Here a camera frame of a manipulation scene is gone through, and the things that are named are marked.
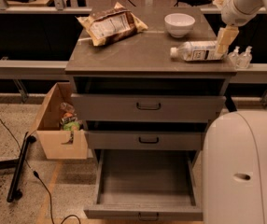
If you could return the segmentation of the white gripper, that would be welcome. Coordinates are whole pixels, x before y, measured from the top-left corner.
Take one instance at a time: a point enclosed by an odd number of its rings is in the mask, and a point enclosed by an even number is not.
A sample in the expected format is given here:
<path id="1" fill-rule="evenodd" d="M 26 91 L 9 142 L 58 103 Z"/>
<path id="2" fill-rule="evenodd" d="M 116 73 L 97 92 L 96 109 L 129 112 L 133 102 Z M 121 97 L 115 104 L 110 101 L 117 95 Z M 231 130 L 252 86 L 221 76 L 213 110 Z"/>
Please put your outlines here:
<path id="1" fill-rule="evenodd" d="M 227 24 L 218 30 L 216 44 L 216 52 L 224 54 L 239 34 L 237 27 L 246 25 L 257 15 L 260 0 L 213 0 L 213 5 L 221 10 L 221 18 Z"/>

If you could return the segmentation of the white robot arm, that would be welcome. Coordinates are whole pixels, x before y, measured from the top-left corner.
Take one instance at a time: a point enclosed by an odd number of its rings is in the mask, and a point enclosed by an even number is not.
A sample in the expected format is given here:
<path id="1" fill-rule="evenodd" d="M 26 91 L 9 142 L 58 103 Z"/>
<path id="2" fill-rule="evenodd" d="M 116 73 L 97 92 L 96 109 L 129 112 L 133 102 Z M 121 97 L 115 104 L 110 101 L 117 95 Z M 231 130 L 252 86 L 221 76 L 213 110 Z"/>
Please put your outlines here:
<path id="1" fill-rule="evenodd" d="M 221 18 L 247 24 L 267 0 L 218 0 Z M 236 111 L 210 125 L 202 152 L 204 224 L 267 224 L 267 111 Z"/>

